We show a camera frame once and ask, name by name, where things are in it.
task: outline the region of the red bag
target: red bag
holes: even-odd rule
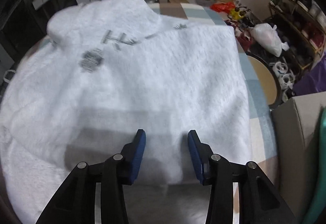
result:
[[[234,3],[214,3],[210,6],[210,9],[216,12],[226,12],[227,14],[231,11],[231,9],[235,8]]]

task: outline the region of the purple bag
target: purple bag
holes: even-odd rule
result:
[[[326,55],[300,81],[293,86],[296,95],[314,94],[326,91]]]

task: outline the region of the white garment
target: white garment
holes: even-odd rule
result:
[[[37,220],[78,162],[103,162],[137,129],[147,138],[137,184],[197,183],[186,143],[191,129],[230,162],[251,160],[247,89],[231,27],[158,15],[143,0],[103,0],[56,13],[48,35],[53,42],[20,65],[0,111],[2,167],[23,224]],[[103,58],[93,71],[89,51]],[[151,188],[132,188],[129,219],[159,219],[139,217],[142,203],[128,195]],[[196,188],[175,188],[196,211],[196,200],[185,199]],[[205,211],[178,216],[197,223]]]

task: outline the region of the checkered tablecloth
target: checkered tablecloth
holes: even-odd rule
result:
[[[225,25],[221,16],[208,7],[190,3],[154,3],[149,6],[157,14],[211,25]],[[240,44],[238,42],[237,44],[248,90],[253,160],[259,164],[269,179],[277,184],[278,158],[270,110],[255,70]]]

